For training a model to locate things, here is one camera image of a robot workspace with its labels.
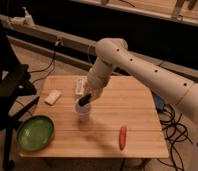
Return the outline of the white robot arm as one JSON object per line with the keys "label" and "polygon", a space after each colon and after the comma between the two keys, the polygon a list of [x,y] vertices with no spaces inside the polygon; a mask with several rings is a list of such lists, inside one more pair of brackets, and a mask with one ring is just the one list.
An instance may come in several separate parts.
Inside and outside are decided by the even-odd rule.
{"label": "white robot arm", "polygon": [[198,171],[198,83],[134,56],[121,38],[99,40],[95,52],[97,59],[87,74],[85,91],[97,99],[115,67],[134,76],[196,124],[189,171]]}

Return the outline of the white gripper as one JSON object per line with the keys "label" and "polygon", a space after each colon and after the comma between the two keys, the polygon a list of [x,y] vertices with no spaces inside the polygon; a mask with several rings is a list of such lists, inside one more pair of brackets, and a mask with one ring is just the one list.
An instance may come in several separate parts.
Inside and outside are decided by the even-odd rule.
{"label": "white gripper", "polygon": [[112,73],[112,66],[104,63],[95,63],[89,70],[87,75],[87,82],[89,86],[84,88],[84,94],[91,95],[90,102],[98,99],[104,87],[107,86],[110,75]]}

